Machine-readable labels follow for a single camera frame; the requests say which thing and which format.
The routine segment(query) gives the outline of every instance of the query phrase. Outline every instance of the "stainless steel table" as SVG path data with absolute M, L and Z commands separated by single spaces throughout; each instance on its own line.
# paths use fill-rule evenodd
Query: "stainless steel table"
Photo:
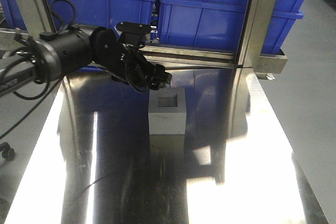
M 254 72 L 171 73 L 186 94 L 182 158 L 151 158 L 148 94 L 105 72 L 71 74 L 6 223 L 306 223 L 319 207 L 301 201 L 302 174 Z

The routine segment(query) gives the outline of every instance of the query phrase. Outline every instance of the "black robotic arm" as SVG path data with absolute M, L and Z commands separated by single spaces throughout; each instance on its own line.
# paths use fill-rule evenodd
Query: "black robotic arm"
M 92 62 L 109 71 L 113 80 L 129 84 L 137 92 L 170 84 L 171 74 L 162 65 L 149 63 L 139 50 L 151 27 L 121 22 L 117 29 L 122 32 L 119 40 L 111 29 L 78 24 L 57 33 L 42 33 L 36 40 L 17 36 L 24 47 L 0 60 L 0 96 L 31 81 L 46 83 L 47 90 L 51 81 Z

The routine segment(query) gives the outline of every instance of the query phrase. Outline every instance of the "concrete block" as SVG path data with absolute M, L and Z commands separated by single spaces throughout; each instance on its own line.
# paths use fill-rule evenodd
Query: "concrete block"
M 183 135 L 186 124 L 184 88 L 151 90 L 148 107 L 150 135 Z

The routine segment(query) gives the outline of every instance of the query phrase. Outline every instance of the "metal frame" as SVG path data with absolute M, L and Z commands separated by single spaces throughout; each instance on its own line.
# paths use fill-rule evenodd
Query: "metal frame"
M 16 0 L 30 35 L 42 31 L 55 31 L 47 0 Z M 255 72 L 281 73 L 287 57 L 261 55 L 269 22 L 276 0 L 249 0 L 243 31 L 237 53 L 205 50 L 191 47 L 150 44 L 142 49 L 149 61 L 161 62 L 169 68 L 253 68 Z M 17 30 L 0 30 L 0 50 L 11 50 L 17 44 L 11 42 Z
M 55 32 L 47 0 L 16 0 L 29 35 L 38 37 L 43 31 Z

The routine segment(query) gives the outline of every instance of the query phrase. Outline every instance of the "black cable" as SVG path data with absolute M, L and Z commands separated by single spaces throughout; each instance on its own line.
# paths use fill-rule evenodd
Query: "black cable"
M 15 49 L 14 51 L 10 52 L 9 53 L 9 56 L 13 56 L 14 54 L 16 54 L 17 52 L 23 50 L 23 49 L 27 49 L 27 47 L 20 47 L 20 48 L 17 48 Z M 22 58 L 16 60 L 16 61 L 13 61 L 11 64 L 9 64 L 7 66 L 7 68 L 2 72 L 0 73 L 0 82 L 2 82 L 2 80 L 5 78 L 5 75 L 13 68 L 15 67 L 16 65 L 20 64 L 21 62 L 24 62 L 26 61 L 27 58 L 22 56 Z
M 70 5 L 70 7 L 72 8 L 72 11 L 74 12 L 73 13 L 73 16 L 71 18 L 71 20 L 68 22 L 67 25 L 64 24 L 64 20 L 62 19 L 61 16 L 59 16 L 53 9 L 53 5 L 54 3 L 57 3 L 57 2 L 65 2 L 67 4 Z M 75 6 L 73 5 L 72 2 L 68 1 L 68 0 L 53 0 L 51 3 L 50 3 L 50 11 L 51 11 L 51 14 L 60 22 L 61 26 L 59 28 L 59 30 L 56 32 L 56 34 L 59 34 L 61 31 L 64 31 L 68 25 L 71 25 L 74 21 L 75 21 L 75 18 L 77 16 L 77 10 L 75 8 Z
M 47 96 L 52 92 L 52 90 L 61 82 L 62 78 L 59 79 L 57 82 L 52 85 L 52 87 L 49 89 L 47 93 L 19 120 L 17 121 L 12 127 L 10 127 L 4 134 L 0 136 L 0 139 L 3 139 L 5 136 L 7 136 L 13 129 L 18 127 L 24 119 L 26 119 L 46 98 Z
M 22 94 L 16 92 L 16 91 L 13 92 L 14 95 L 16 95 L 17 97 L 19 97 L 23 100 L 26 100 L 26 101 L 32 101 L 32 100 L 36 100 L 36 99 L 41 98 L 48 91 L 49 86 L 50 86 L 50 82 L 51 82 L 50 68 L 49 68 L 48 64 L 45 64 L 46 59 L 44 58 L 43 55 L 36 55 L 36 59 L 39 61 L 39 65 L 44 67 L 44 72 L 45 72 L 45 75 L 47 76 L 47 82 L 46 82 L 46 85 L 45 85 L 43 91 L 40 94 L 38 94 L 34 97 L 27 97 L 25 95 L 22 95 Z
M 140 79 L 141 81 L 143 82 L 144 84 L 144 90 L 141 90 L 139 89 L 135 84 L 134 82 L 131 80 L 131 78 L 129 78 L 129 68 L 128 68 L 128 60 L 127 60 L 127 57 L 124 57 L 122 59 L 125 63 L 125 77 L 126 77 L 126 81 L 130 84 L 130 86 L 138 93 L 140 94 L 144 94 L 148 91 L 148 85 L 147 85 L 147 82 L 146 82 L 146 79 L 142 73 L 142 70 L 141 68 L 139 67 L 139 65 L 137 64 L 136 67 L 135 67 L 135 70 L 138 72 L 139 76 L 140 76 Z
M 143 42 L 143 41 L 140 41 L 139 44 L 140 44 L 139 46 L 128 45 L 128 47 L 133 48 L 133 49 L 141 49 L 141 48 L 144 48 L 146 46 L 145 42 Z
M 95 180 L 94 182 L 92 182 L 90 185 L 86 186 L 86 187 L 85 187 L 85 188 L 84 188 L 84 189 L 77 195 L 77 197 L 74 198 L 74 200 L 72 201 L 72 203 L 74 203 L 76 200 L 78 200 L 78 198 L 79 198 L 80 196 L 82 196 L 82 194 L 85 193 L 85 191 L 86 191 L 87 189 L 89 189 L 92 185 L 94 185 L 95 183 L 97 183 L 97 182 L 99 182 L 99 181 L 101 181 L 101 180 L 103 180 L 103 179 L 105 179 L 105 178 L 107 178 L 107 177 L 110 177 L 110 176 L 112 176 L 112 175 L 118 174 L 118 173 L 120 173 L 120 172 L 109 173 L 109 174 L 107 174 L 107 175 L 105 175 L 105 176 L 102 176 L 102 177 L 96 179 L 96 180 Z

